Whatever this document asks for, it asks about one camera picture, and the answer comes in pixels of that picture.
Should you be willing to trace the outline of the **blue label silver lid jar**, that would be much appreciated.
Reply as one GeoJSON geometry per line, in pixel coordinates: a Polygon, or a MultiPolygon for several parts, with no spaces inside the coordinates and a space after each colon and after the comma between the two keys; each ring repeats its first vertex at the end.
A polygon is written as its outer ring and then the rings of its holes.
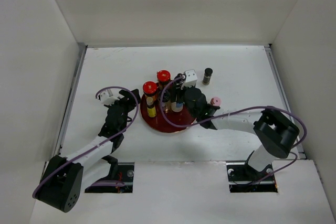
{"type": "Polygon", "coordinates": [[[171,100],[171,110],[175,113],[179,113],[183,110],[183,99],[178,95],[171,100]]]}

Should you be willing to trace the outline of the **black cap brown spice bottle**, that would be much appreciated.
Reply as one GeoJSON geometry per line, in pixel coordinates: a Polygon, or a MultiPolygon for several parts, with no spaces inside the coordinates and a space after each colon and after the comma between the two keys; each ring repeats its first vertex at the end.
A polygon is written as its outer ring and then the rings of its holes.
{"type": "Polygon", "coordinates": [[[167,112],[171,109],[170,99],[171,99],[171,95],[170,95],[170,92],[168,90],[166,90],[165,92],[160,91],[159,96],[158,96],[158,100],[159,100],[159,104],[163,108],[163,111],[165,111],[165,112],[167,112]]]}

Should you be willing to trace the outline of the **red lid sauce jar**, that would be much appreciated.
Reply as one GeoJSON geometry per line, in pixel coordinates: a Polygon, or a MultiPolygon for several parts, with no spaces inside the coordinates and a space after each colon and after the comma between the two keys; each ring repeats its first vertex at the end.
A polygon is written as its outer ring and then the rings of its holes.
{"type": "Polygon", "coordinates": [[[142,86],[145,98],[151,97],[155,102],[158,99],[158,85],[153,81],[147,81],[142,86]]]}
{"type": "Polygon", "coordinates": [[[159,90],[162,91],[163,88],[171,81],[171,74],[167,70],[160,70],[156,74],[158,80],[159,90]]]}

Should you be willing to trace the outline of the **yellow label small bottle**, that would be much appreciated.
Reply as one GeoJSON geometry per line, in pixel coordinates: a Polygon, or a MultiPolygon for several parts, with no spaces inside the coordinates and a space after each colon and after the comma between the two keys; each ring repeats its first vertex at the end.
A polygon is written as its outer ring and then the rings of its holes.
{"type": "Polygon", "coordinates": [[[156,117],[156,108],[152,97],[146,98],[146,110],[150,118],[156,117]]]}

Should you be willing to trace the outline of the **black cap pepper jar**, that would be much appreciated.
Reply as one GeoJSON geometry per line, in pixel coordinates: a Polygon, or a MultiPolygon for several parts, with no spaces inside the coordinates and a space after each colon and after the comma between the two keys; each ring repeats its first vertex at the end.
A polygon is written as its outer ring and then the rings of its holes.
{"type": "Polygon", "coordinates": [[[204,70],[204,76],[203,76],[203,80],[202,80],[203,85],[209,85],[209,83],[211,81],[212,74],[213,74],[212,68],[206,68],[204,70]]]}

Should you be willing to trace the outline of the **pink lid spice jar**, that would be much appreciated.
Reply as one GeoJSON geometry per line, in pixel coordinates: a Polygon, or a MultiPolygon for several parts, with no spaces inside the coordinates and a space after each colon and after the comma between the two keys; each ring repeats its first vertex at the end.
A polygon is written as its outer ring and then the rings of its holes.
{"type": "Polygon", "coordinates": [[[220,107],[221,99],[219,97],[212,97],[210,100],[210,104],[215,107],[220,107]]]}

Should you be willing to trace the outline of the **black cap white salt bottle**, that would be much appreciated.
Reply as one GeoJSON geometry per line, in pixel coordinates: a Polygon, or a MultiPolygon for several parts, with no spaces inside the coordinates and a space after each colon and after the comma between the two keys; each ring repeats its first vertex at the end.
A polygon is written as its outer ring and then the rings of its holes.
{"type": "Polygon", "coordinates": [[[181,78],[182,76],[183,76],[182,73],[178,73],[178,74],[175,76],[175,79],[181,78]]]}

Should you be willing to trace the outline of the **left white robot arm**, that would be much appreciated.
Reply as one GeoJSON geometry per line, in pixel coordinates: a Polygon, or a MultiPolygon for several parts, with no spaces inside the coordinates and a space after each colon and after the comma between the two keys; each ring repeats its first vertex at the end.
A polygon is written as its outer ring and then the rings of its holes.
{"type": "Polygon", "coordinates": [[[129,112],[139,111],[141,98],[138,89],[120,88],[121,98],[97,93],[107,107],[107,116],[100,132],[80,150],[50,159],[32,197],[62,212],[69,212],[80,193],[91,187],[123,187],[116,179],[118,160],[111,156],[121,145],[124,132],[135,118],[129,112]]]}

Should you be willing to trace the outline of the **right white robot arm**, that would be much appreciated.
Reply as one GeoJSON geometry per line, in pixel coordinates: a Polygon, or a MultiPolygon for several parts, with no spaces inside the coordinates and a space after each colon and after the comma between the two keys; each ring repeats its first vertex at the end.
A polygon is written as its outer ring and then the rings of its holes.
{"type": "Polygon", "coordinates": [[[175,79],[173,89],[177,100],[184,103],[195,125],[209,130],[235,130],[258,137],[261,145],[244,164],[244,175],[257,179],[276,159],[286,159],[299,136],[299,128],[287,116],[289,112],[273,106],[255,106],[238,111],[224,111],[207,102],[206,96],[194,84],[175,79]]]}

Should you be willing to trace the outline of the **round red lacquer tray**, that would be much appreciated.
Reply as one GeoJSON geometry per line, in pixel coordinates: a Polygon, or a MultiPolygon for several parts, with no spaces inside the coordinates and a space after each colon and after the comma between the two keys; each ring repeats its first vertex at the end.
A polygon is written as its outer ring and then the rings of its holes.
{"type": "MultiPolygon", "coordinates": [[[[186,127],[176,127],[169,124],[161,113],[159,103],[156,101],[154,104],[156,109],[156,116],[151,118],[148,115],[145,95],[142,95],[140,112],[143,120],[150,128],[162,133],[176,133],[186,129],[186,127]]],[[[180,112],[173,112],[171,110],[164,112],[167,119],[176,125],[190,125],[196,121],[196,119],[190,115],[185,106],[183,106],[183,109],[180,112]]]]}

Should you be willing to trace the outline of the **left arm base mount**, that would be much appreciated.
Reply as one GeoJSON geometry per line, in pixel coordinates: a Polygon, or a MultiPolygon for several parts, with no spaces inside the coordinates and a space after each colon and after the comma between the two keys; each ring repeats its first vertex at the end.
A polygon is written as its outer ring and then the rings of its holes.
{"type": "Polygon", "coordinates": [[[109,164],[109,172],[88,186],[86,194],[127,194],[133,193],[134,163],[120,163],[114,157],[104,157],[103,164],[109,164]]]}

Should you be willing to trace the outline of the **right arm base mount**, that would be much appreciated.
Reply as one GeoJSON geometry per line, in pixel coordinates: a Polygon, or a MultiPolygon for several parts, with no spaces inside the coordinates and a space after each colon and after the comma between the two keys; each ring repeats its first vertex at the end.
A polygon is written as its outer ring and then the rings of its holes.
{"type": "Polygon", "coordinates": [[[229,191],[231,193],[277,193],[273,166],[267,165],[262,172],[255,171],[242,162],[227,163],[229,191]]]}

